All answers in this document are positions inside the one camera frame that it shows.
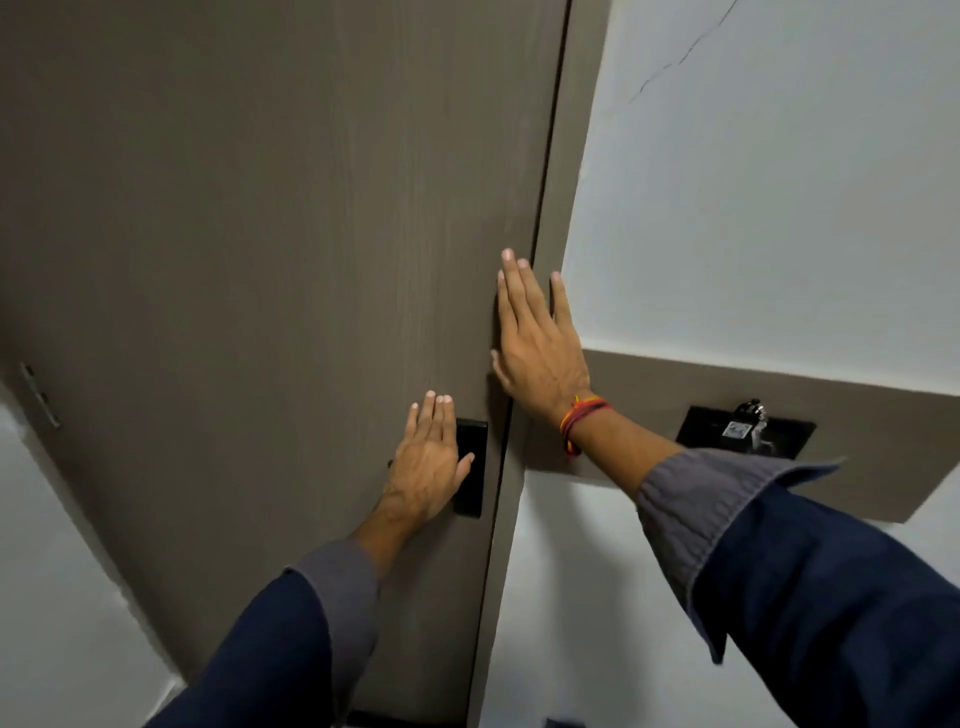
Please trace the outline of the person's right hand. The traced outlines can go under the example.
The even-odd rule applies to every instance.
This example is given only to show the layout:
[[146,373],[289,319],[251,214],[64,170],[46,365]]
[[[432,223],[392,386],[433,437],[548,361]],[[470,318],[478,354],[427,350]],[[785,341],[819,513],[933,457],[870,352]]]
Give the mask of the person's right hand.
[[574,398],[594,395],[580,338],[567,339],[553,321],[551,289],[546,295],[536,276],[538,292],[528,285],[528,301],[535,323],[527,330],[501,329],[501,268],[496,279],[497,349],[512,350],[517,357],[518,392],[513,397],[525,412],[557,430]]

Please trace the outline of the person's left hand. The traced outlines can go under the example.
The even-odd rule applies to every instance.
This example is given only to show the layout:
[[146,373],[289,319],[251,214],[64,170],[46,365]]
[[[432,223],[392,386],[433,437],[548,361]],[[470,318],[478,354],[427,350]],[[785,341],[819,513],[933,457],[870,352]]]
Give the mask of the person's left hand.
[[403,438],[390,465],[380,504],[412,528],[436,517],[451,501],[450,481],[458,462],[457,418],[452,396],[445,394],[444,438],[433,441],[434,399],[428,391],[419,404],[417,431],[411,443]]

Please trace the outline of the grey-brown wooden door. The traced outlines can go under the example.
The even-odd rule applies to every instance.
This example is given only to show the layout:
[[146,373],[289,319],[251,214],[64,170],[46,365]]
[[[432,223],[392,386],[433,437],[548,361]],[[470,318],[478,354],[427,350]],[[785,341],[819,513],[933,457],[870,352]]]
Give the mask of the grey-brown wooden door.
[[[569,0],[0,0],[0,351],[181,673],[378,499],[428,390],[483,512],[385,584],[361,716],[462,728]],[[24,361],[62,422],[54,430]]]

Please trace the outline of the person's right forearm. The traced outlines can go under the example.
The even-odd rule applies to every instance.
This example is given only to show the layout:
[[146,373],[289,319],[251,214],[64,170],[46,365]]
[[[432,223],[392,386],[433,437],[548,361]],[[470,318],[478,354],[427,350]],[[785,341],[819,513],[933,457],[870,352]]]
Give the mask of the person's right forearm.
[[714,664],[731,640],[798,728],[960,728],[960,587],[791,491],[836,466],[685,449],[612,407],[571,437],[635,505]]

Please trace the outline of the person's left forearm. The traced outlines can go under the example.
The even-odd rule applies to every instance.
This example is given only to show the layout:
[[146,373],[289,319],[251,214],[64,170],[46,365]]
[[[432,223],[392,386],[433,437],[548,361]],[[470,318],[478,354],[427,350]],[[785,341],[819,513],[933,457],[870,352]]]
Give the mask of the person's left forearm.
[[380,581],[422,523],[381,502],[352,535],[285,568],[144,728],[343,725],[378,641]]

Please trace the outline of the black door lock plate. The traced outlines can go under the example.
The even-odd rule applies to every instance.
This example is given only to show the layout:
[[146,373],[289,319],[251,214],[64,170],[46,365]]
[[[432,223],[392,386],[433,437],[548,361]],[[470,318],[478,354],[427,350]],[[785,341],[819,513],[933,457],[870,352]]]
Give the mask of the black door lock plate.
[[473,455],[469,473],[451,498],[454,514],[479,520],[482,517],[485,468],[488,441],[486,421],[472,418],[457,418],[456,442],[458,458]]

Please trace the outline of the red orange thread wristband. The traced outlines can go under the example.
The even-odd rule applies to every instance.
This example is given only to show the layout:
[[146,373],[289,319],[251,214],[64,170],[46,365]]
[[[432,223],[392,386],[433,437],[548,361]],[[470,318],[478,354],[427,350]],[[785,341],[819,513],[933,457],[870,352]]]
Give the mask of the red orange thread wristband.
[[571,437],[571,432],[574,427],[594,413],[610,408],[610,403],[598,395],[588,397],[580,397],[577,395],[574,397],[572,406],[566,412],[559,425],[559,432],[564,447],[563,450],[568,458],[574,459],[582,454],[582,449]]

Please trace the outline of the silver key with tag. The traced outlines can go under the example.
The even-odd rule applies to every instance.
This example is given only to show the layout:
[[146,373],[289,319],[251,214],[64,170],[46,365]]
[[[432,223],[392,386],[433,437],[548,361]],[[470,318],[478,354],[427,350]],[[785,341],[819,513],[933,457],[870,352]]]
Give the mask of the silver key with tag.
[[769,417],[762,402],[758,398],[745,401],[730,415],[717,447],[741,455],[772,456],[775,454],[774,443],[764,434],[768,424]]

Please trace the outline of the metal door hinge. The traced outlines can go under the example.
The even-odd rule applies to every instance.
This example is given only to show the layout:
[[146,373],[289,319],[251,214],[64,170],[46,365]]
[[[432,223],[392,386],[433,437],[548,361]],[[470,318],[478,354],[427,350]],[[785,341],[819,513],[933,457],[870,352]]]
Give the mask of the metal door hinge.
[[24,361],[18,362],[18,369],[31,396],[35,399],[39,410],[43,413],[50,427],[54,431],[59,431],[63,427],[63,423],[52,408],[50,397],[39,382],[35,369]]

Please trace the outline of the grey-brown door frame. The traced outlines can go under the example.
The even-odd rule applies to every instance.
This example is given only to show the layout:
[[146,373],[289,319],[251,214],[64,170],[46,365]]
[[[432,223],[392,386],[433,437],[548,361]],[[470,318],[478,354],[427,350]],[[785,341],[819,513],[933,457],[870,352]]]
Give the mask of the grey-brown door frame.
[[[530,261],[548,285],[560,271],[590,127],[594,93],[614,0],[568,0],[558,75]],[[519,513],[527,455],[538,432],[511,404],[501,441],[498,493],[488,552],[482,609],[463,728],[478,728],[490,673],[509,557]]]

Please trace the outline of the black card switch plate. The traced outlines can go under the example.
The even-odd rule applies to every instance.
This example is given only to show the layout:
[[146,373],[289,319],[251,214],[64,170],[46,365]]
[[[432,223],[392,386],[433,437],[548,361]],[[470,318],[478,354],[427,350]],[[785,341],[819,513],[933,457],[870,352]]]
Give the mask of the black card switch plate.
[[[764,434],[774,444],[774,455],[769,457],[796,459],[810,441],[810,437],[817,429],[817,424],[795,418],[771,417],[766,407],[765,409],[769,423]],[[686,448],[725,451],[717,444],[735,410],[691,406],[678,431],[677,443]]]

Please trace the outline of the grey-brown wall panel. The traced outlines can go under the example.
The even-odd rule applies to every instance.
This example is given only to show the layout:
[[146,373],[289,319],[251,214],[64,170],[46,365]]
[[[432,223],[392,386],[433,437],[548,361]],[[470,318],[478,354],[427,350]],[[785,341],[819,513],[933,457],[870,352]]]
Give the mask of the grey-brown wall panel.
[[815,423],[797,463],[843,461],[801,486],[806,497],[861,519],[902,524],[960,464],[960,394],[937,394],[587,350],[593,390],[671,440],[690,407],[733,411],[759,399],[771,417]]

